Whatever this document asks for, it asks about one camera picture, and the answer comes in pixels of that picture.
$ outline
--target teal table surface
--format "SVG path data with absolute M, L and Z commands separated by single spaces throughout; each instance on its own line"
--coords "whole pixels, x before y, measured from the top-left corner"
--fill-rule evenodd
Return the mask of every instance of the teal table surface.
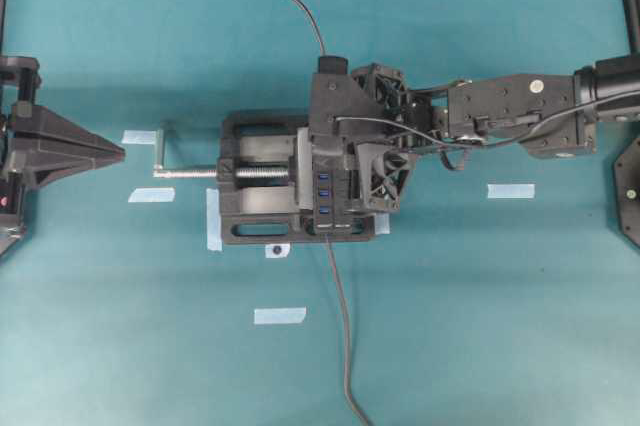
M 621 0 L 304 0 L 329 52 L 412 86 L 571 74 L 628 52 Z M 318 47 L 285 0 L 9 0 L 5 54 L 37 57 L 39 102 L 106 138 L 173 131 L 168 162 L 212 163 L 224 117 L 306 108 Z M 354 393 L 377 425 L 640 423 L 639 250 L 612 162 L 479 152 L 423 160 L 392 234 L 336 245 Z M 283 260 L 206 247 L 206 180 L 151 177 L 152 147 L 30 198 L 0 266 L 0 424 L 351 425 L 322 246 Z M 487 200 L 488 183 L 535 183 Z M 164 204 L 139 187 L 174 186 Z M 254 308 L 306 307 L 254 326 Z

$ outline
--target painter's tape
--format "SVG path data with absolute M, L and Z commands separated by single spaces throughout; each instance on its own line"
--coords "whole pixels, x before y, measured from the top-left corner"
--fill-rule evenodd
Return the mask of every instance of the painter's tape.
M 207 188 L 207 249 L 222 251 L 220 192 Z
M 253 324 L 300 324 L 307 316 L 307 308 L 254 309 Z
M 137 188 L 129 196 L 130 203 L 170 203 L 176 197 L 174 188 Z
M 291 252 L 291 244 L 265 244 L 264 255 L 267 259 L 281 259 L 289 256 Z
M 389 213 L 376 213 L 374 217 L 376 235 L 391 234 L 391 218 Z
M 533 199 L 535 184 L 487 184 L 488 199 Z
M 156 132 L 126 129 L 122 134 L 122 144 L 156 144 Z

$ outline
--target teal mat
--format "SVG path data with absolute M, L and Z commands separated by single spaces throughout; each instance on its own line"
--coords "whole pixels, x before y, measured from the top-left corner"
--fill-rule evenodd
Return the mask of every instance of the teal mat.
M 330 53 L 412 86 L 569 74 L 627 52 L 620 0 L 305 0 Z M 9 0 L 6 54 L 42 64 L 39 101 L 119 142 L 176 131 L 168 162 L 211 163 L 238 109 L 305 108 L 318 54 L 285 0 Z M 354 392 L 378 425 L 640 422 L 639 251 L 617 229 L 598 153 L 518 146 L 461 174 L 424 160 L 392 234 L 337 245 Z M 325 252 L 206 249 L 207 181 L 151 177 L 152 148 L 31 197 L 30 236 L 0 267 L 0 424 L 348 425 Z M 487 183 L 536 184 L 488 201 Z M 175 186 L 166 204 L 128 204 Z M 254 308 L 306 307 L 253 326 Z

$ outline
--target bolt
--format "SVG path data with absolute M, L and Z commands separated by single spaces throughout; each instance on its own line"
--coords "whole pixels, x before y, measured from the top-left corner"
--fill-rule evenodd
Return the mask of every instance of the bolt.
M 539 79 L 534 79 L 533 81 L 531 81 L 531 84 L 529 84 L 529 91 L 531 91 L 533 94 L 539 94 L 543 89 L 544 83 Z

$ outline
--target mounting screw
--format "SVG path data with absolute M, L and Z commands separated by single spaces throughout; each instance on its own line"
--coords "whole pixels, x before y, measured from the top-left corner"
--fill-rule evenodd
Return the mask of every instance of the mounting screw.
M 531 91 L 533 94 L 539 94 L 543 89 L 544 83 L 540 79 L 534 79 L 533 81 L 531 81 L 531 84 L 529 84 L 529 91 Z

